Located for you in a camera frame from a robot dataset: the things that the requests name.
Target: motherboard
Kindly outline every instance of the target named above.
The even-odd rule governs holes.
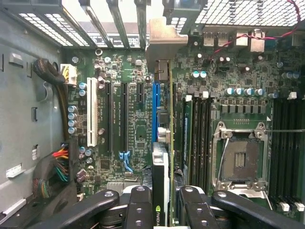
[[[304,134],[293,130],[305,127],[302,50],[228,48],[214,55],[190,39],[171,61],[173,94],[154,82],[143,51],[66,58],[77,68],[69,133],[79,143],[77,181],[85,196],[142,184],[152,142],[164,140],[159,127],[169,123],[172,98],[174,165],[184,185],[208,195],[233,190],[300,220]]]

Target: green circuit board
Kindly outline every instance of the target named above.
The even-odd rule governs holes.
[[[202,58],[196,58],[198,53],[202,53]],[[194,49],[191,47],[182,48],[173,61],[173,102],[174,102],[174,151],[175,165],[183,168],[183,161],[186,158],[185,149],[191,151],[194,139],[197,138],[196,147],[207,146],[207,158],[202,161],[195,161],[196,171],[192,171],[197,181],[200,181],[202,188],[208,194],[213,192],[211,177],[217,176],[220,158],[224,147],[224,141],[218,141],[213,159],[212,143],[215,130],[220,122],[225,124],[227,129],[255,129],[263,124],[266,129],[273,128],[274,100],[269,94],[281,94],[292,89],[299,94],[302,91],[301,84],[303,77],[291,80],[285,79],[285,72],[300,72],[300,62],[305,60],[305,55],[301,50],[289,51],[269,51],[266,50],[263,60],[256,62],[257,55],[247,51],[224,50],[213,57],[214,61],[208,63],[213,54],[212,49]],[[78,84],[86,82],[87,77],[102,76],[105,87],[98,89],[98,129],[102,134],[98,135],[98,144],[91,147],[93,154],[92,162],[87,163],[87,157],[80,159],[79,169],[85,169],[87,178],[81,183],[83,192],[90,196],[99,190],[107,188],[109,182],[114,182],[121,188],[125,184],[140,184],[142,182],[142,169],[151,164],[151,141],[152,141],[152,94],[153,75],[147,72],[146,60],[143,51],[104,51],[101,56],[96,56],[94,51],[73,52],[67,55],[67,62],[71,63],[73,56],[80,60],[76,64],[78,73]],[[105,63],[105,58],[109,57],[110,62]],[[227,63],[219,63],[220,57],[229,57]],[[94,65],[98,64],[102,69],[102,74],[96,73]],[[250,71],[243,72],[242,69],[249,67]],[[205,72],[205,77],[194,77],[194,72]],[[141,86],[142,99],[139,101],[139,86]],[[123,106],[123,90],[128,90],[125,98],[126,105]],[[252,89],[252,94],[227,95],[228,88]],[[262,95],[256,95],[256,89],[262,89]],[[167,106],[169,94],[166,92],[167,86],[161,84],[161,106]],[[204,92],[208,92],[209,109],[206,109],[204,102],[198,103],[204,97]],[[186,102],[187,95],[192,95],[191,101]],[[79,88],[69,89],[69,105],[79,108],[77,117],[77,134],[72,137],[77,138],[79,146],[86,146],[87,115],[86,106],[83,104],[84,98],[79,96]],[[207,122],[207,125],[197,128],[187,126],[185,131],[185,118],[188,117],[199,123],[200,120]],[[111,142],[109,147],[109,128],[111,128]],[[264,176],[268,187],[270,177],[270,161],[272,135],[263,144],[258,141],[257,150],[257,177]],[[129,151],[129,165],[132,173],[124,166],[124,161],[120,159],[120,152]],[[268,207],[266,200],[260,204]],[[296,220],[300,219],[300,214],[295,211],[283,213]]]

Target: white pci slot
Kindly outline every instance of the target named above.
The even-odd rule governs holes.
[[[97,79],[87,78],[87,146],[97,145]]]

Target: blue pcie slot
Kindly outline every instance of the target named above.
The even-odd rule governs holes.
[[[157,107],[160,106],[160,84],[154,83],[152,85],[152,143],[157,141],[158,135],[158,119],[157,119]]]

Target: red cable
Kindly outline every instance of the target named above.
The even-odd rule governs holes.
[[[284,33],[283,35],[281,35],[280,37],[255,37],[255,36],[252,36],[252,35],[248,35],[248,34],[243,34],[243,35],[240,35],[240,36],[237,36],[235,37],[233,40],[225,43],[223,46],[221,46],[221,48],[217,49],[213,55],[215,55],[216,53],[220,52],[222,49],[224,49],[226,46],[228,46],[229,44],[231,44],[232,42],[236,41],[237,39],[241,38],[241,37],[248,37],[248,38],[251,38],[251,39],[257,39],[257,40],[277,40],[278,38],[283,38],[283,37],[286,37],[292,33],[294,33],[296,31],[296,29],[298,28],[299,26],[299,23],[301,22],[301,15],[300,15],[300,9],[299,7],[297,6],[297,4],[293,1],[293,0],[287,0],[287,2],[291,3],[294,5],[295,7],[295,11],[296,11],[296,14],[297,14],[297,24],[295,25],[295,27],[287,32],[287,33]]]

